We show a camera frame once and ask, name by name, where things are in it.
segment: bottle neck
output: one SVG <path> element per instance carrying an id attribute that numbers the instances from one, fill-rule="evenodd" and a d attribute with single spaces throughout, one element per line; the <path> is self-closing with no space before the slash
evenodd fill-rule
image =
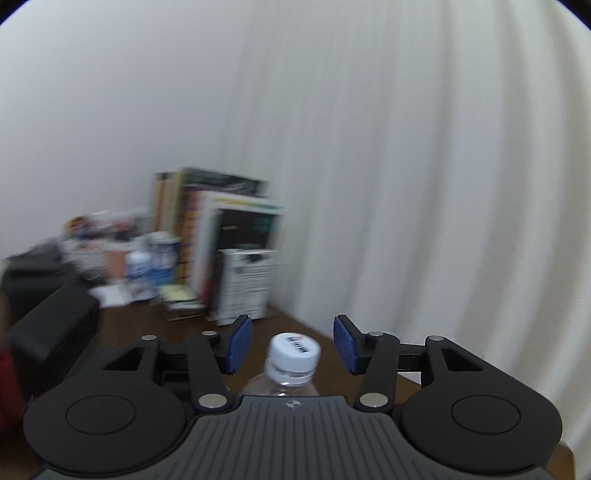
<path id="1" fill-rule="evenodd" d="M 265 362 L 265 373 L 268 378 L 278 385 L 285 387 L 300 387 L 306 385 L 314 376 L 315 370 L 309 372 L 288 372 L 273 365 L 269 359 Z"/>

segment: clear plastic bottle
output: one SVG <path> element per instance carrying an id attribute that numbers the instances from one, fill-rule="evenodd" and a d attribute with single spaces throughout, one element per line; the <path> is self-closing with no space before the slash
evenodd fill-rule
<path id="1" fill-rule="evenodd" d="M 243 395 L 315 397 L 312 377 L 320 358 L 320 345 L 299 333 L 280 333 L 269 343 L 265 372 L 251 379 Z"/>

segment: desk clutter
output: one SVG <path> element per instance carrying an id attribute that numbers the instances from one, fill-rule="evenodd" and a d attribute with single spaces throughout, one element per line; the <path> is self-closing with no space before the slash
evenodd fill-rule
<path id="1" fill-rule="evenodd" d="M 8 259 L 1 289 L 12 321 L 68 283 L 86 286 L 101 308 L 161 303 L 171 320 L 264 316 L 283 213 L 266 190 L 198 168 L 157 173 L 151 208 L 76 216 L 59 238 Z"/>

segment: plastic bottle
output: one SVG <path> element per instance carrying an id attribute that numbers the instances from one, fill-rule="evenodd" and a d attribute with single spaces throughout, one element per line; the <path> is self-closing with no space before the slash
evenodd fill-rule
<path id="1" fill-rule="evenodd" d="M 299 333 L 280 333 L 271 339 L 265 372 L 251 379 L 243 395 L 314 397 L 311 380 L 320 358 L 320 345 Z"/>
<path id="2" fill-rule="evenodd" d="M 151 268 L 152 255 L 145 250 L 145 241 L 134 241 L 135 250 L 125 256 L 125 279 L 134 301 L 154 297 Z"/>

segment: white curtain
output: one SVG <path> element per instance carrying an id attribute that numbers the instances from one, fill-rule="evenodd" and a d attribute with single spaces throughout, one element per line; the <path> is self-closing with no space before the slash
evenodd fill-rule
<path id="1" fill-rule="evenodd" d="M 275 302 L 445 335 L 591 474 L 591 33 L 554 0 L 261 0 L 222 151 L 287 208 Z"/>

